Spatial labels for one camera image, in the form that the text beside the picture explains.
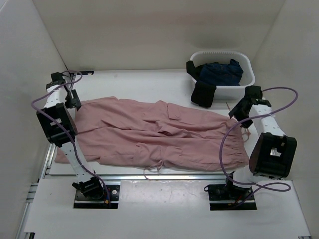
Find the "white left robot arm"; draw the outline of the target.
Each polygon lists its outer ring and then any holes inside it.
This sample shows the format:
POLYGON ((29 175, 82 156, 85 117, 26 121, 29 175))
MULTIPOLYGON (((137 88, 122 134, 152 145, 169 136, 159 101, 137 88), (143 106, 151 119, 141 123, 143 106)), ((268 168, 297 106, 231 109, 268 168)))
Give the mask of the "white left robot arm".
POLYGON ((77 182, 72 186, 85 197, 99 200, 106 196, 100 177, 91 169, 76 140, 78 130, 70 110, 78 111, 81 102, 73 86, 82 78, 78 71, 55 72, 46 85, 47 94, 31 102, 47 140, 60 148, 72 166, 77 182))

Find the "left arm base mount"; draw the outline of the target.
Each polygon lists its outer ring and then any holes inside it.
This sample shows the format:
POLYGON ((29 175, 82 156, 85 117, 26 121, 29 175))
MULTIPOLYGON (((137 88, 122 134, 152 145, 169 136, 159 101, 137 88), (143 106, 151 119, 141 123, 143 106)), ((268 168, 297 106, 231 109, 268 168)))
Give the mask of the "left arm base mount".
POLYGON ((120 197, 120 184, 107 185, 110 196, 104 192, 104 189, 98 190, 98 193, 91 196, 85 196, 76 187, 73 208, 75 209, 117 209, 120 197))

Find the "pink drawstring trousers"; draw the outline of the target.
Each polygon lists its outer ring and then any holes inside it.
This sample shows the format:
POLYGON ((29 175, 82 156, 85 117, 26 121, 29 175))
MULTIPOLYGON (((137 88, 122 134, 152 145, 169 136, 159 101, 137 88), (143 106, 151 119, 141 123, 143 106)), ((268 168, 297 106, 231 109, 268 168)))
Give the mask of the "pink drawstring trousers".
POLYGON ((75 125, 85 159, 102 165, 214 172, 249 162, 236 120, 215 112, 107 97, 83 101, 75 125))

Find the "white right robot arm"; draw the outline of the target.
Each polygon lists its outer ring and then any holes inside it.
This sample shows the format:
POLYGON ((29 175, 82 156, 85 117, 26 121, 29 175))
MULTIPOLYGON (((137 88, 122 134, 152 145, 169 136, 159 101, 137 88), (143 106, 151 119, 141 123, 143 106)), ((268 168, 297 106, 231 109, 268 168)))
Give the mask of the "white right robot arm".
POLYGON ((241 122, 241 127, 256 128, 258 140, 249 158, 249 164, 231 174, 233 182, 224 186, 224 194, 235 199, 242 188, 266 179, 288 177, 297 148, 297 140, 287 136, 277 124, 270 102, 263 98, 261 87, 248 86, 244 97, 229 113, 241 122))

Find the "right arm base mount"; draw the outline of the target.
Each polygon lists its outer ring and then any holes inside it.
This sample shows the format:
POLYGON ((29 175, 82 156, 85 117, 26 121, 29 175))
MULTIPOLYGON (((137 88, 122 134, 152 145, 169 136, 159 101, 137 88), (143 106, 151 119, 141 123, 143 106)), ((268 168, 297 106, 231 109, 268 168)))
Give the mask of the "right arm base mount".
POLYGON ((252 187, 238 187, 227 179, 224 184, 208 184, 204 192, 208 193, 211 211, 257 210, 252 187))

